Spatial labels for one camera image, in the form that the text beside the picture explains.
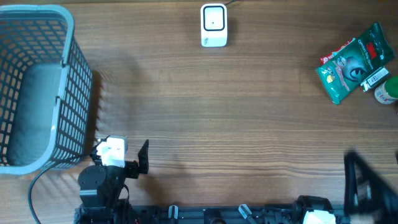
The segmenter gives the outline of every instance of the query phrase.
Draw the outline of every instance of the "laundry basket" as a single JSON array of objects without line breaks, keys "label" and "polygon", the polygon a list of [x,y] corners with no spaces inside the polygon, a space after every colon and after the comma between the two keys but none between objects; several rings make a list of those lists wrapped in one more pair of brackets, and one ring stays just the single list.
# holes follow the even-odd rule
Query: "laundry basket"
[{"label": "laundry basket", "polygon": [[0,6],[0,174],[83,154],[93,75],[74,29],[61,6]]}]

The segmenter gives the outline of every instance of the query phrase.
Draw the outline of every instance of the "black cable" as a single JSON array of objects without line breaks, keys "label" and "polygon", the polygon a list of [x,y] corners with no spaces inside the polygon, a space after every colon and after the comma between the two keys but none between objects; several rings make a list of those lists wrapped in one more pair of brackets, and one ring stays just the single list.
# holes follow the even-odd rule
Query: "black cable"
[{"label": "black cable", "polygon": [[126,223],[126,221],[129,221],[129,217],[125,217],[124,216],[124,212],[126,211],[126,206],[127,209],[129,209],[128,205],[130,204],[129,200],[130,200],[130,192],[129,192],[129,187],[126,184],[123,184],[123,187],[127,190],[127,198],[124,201],[124,205],[123,205],[123,223]]},{"label": "black cable", "polygon": [[86,156],[88,156],[88,155],[84,154],[84,155],[73,156],[73,157],[70,157],[70,158],[68,158],[68,159],[63,159],[63,160],[61,160],[61,161],[58,161],[58,162],[52,164],[51,166],[48,166],[48,167],[45,168],[44,170],[42,170],[42,171],[41,171],[39,174],[37,174],[37,176],[33,179],[32,183],[30,184],[29,191],[28,191],[28,193],[27,193],[27,201],[28,201],[28,203],[29,203],[30,212],[32,213],[33,218],[35,219],[35,221],[36,221],[37,224],[41,224],[41,222],[39,221],[39,218],[37,218],[37,215],[36,215],[36,213],[35,213],[35,210],[34,210],[33,204],[32,204],[32,189],[33,189],[33,186],[35,185],[36,181],[39,179],[39,177],[40,177],[41,175],[43,175],[43,174],[44,174],[45,172],[47,172],[48,170],[54,168],[55,166],[57,166],[57,165],[59,165],[59,164],[61,164],[61,163],[64,163],[64,162],[68,162],[68,161],[71,161],[71,160],[74,160],[74,159],[80,159],[80,158],[83,158],[83,157],[86,157]]},{"label": "black cable", "polygon": [[230,2],[227,2],[226,4],[224,4],[225,6],[226,5],[229,5],[229,4],[231,4],[232,2],[235,2],[235,1],[237,1],[237,0],[230,0]]}]

